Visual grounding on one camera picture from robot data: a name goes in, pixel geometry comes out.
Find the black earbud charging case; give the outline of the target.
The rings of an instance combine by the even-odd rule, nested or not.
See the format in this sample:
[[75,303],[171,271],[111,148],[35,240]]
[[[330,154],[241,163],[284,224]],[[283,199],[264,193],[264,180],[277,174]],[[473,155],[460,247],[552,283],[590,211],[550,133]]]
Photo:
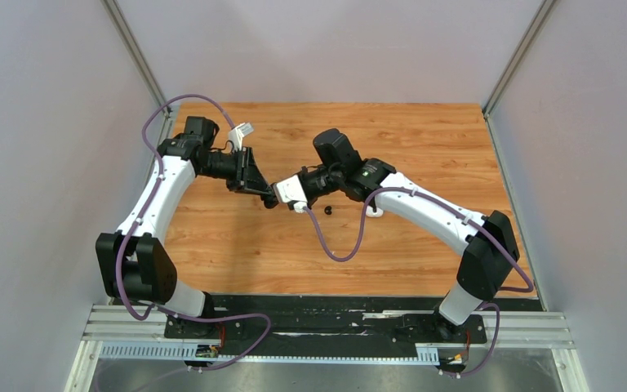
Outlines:
[[273,209],[279,204],[275,194],[262,194],[260,199],[266,209]]

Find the white earbud charging case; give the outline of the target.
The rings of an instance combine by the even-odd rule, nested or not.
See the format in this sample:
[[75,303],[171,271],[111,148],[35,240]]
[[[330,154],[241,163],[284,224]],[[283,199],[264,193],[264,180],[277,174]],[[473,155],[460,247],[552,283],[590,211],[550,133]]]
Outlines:
[[367,206],[366,207],[366,216],[370,218],[379,218],[384,215],[384,211],[378,207]]

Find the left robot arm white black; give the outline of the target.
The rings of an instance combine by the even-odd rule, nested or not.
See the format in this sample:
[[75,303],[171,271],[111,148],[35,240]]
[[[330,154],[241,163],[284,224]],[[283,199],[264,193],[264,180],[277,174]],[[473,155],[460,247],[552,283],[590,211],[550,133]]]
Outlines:
[[183,132],[157,147],[153,176],[129,216],[114,232],[102,233],[96,240],[108,296],[186,315],[186,327],[198,337],[210,336],[217,327],[211,295],[180,281],[164,247],[185,191],[196,177],[206,176],[224,180],[231,192],[258,196],[267,208],[278,204],[252,149],[243,144],[253,126],[248,122],[235,126],[223,149],[213,146],[218,131],[208,118],[189,117]]

